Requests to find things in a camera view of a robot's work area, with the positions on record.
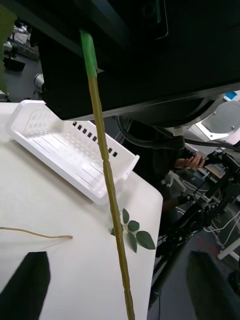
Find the white table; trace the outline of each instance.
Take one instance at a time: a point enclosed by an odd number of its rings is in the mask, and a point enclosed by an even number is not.
[[[15,103],[0,103],[0,290],[28,252],[47,251],[51,281],[41,320],[125,320],[124,291],[108,205],[97,206],[5,132]],[[132,172],[117,195],[140,228],[158,239],[163,198]],[[146,320],[155,251],[125,241],[136,320]]]

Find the tripod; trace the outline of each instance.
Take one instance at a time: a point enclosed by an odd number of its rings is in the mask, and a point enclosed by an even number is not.
[[[179,255],[186,243],[212,220],[225,213],[226,207],[236,201],[240,195],[240,164],[228,154],[220,154],[221,162],[226,167],[224,176],[185,212],[185,214],[165,232],[165,241],[156,249],[156,257],[161,257],[153,271],[153,276],[163,267],[160,275],[153,284],[150,293],[150,309],[160,296],[161,289],[171,273]],[[223,198],[217,206],[211,205],[212,198],[221,191]]]

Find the desk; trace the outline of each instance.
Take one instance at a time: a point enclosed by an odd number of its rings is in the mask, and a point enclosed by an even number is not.
[[[5,132],[16,104],[0,103],[0,225],[73,239],[0,231],[0,290],[28,252],[47,251],[51,281],[41,320],[126,320],[124,291],[108,205],[97,206]],[[132,172],[117,194],[157,244],[163,198]],[[146,320],[155,251],[125,239],[136,320]]]

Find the person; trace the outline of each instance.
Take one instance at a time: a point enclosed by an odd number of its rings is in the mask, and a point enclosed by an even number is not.
[[[129,133],[135,138],[146,141],[164,142],[168,137],[155,130],[153,127],[138,121],[133,121]],[[152,149],[140,147],[125,140],[124,146],[135,155],[139,155],[133,171],[156,188],[162,195],[163,201],[169,201],[171,193],[162,181],[170,170],[177,171],[184,168],[197,170],[204,166],[204,159],[198,154],[193,154],[187,148],[183,149]],[[160,231],[178,220],[176,210],[166,210],[162,213]]]

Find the white plastic tray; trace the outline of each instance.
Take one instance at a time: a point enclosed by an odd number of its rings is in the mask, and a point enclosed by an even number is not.
[[[90,121],[62,121],[43,101],[24,100],[11,115],[8,133],[96,204],[108,202],[96,127]],[[117,189],[139,156],[106,135]]]

